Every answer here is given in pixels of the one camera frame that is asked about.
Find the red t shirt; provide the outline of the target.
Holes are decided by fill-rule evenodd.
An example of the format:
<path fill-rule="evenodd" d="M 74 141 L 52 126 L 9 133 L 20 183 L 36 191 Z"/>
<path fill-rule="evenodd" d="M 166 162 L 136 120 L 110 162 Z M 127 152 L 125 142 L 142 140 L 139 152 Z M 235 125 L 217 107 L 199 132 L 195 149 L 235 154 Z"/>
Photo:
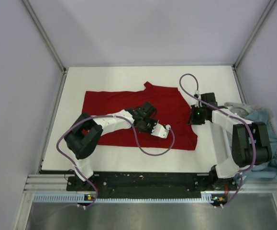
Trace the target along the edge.
<path fill-rule="evenodd" d="M 135 147 L 138 144 L 143 148 L 172 147 L 178 150 L 195 150 L 198 136 L 188 125 L 191 108 L 182 97 L 178 88 L 144 84 L 145 89 L 137 92 L 93 92 L 85 93 L 82 107 L 83 113 L 90 115 L 107 115 L 126 108 L 141 107 L 150 102 L 156 109 L 156 119 L 163 125 L 170 125 L 175 134 L 166 139 L 139 132 L 137 136 L 132 129 L 118 130 L 102 136 L 99 145 Z"/>

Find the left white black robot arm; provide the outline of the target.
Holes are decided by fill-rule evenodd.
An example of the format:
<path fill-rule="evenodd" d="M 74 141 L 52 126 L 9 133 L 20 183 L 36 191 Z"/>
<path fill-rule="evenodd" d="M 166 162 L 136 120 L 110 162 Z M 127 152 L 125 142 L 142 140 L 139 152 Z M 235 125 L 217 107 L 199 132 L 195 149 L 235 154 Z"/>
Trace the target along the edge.
<path fill-rule="evenodd" d="M 93 170 L 89 156 L 95 150 L 101 136 L 134 126 L 140 132 L 166 138 L 165 127 L 153 118 L 156 113 L 157 109 L 145 102 L 141 107 L 126 108 L 108 117 L 96 118 L 88 113 L 80 115 L 74 123 L 76 127 L 64 137 L 67 147 L 76 157 L 75 163 L 78 168 L 75 172 L 78 186 L 83 190 L 89 190 L 93 186 Z"/>

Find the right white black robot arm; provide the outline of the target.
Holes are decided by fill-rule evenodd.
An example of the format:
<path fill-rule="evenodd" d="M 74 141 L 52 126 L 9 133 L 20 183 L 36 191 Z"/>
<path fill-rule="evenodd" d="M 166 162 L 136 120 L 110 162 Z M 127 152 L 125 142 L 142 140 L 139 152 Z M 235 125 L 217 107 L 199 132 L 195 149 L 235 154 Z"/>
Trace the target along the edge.
<path fill-rule="evenodd" d="M 211 188 L 221 189 L 236 174 L 272 160 L 265 123 L 244 119 L 226 106 L 219 106 L 213 92 L 200 94 L 196 90 L 193 98 L 196 103 L 191 106 L 188 124 L 202 125 L 210 121 L 232 139 L 227 155 L 210 169 L 208 182 Z"/>

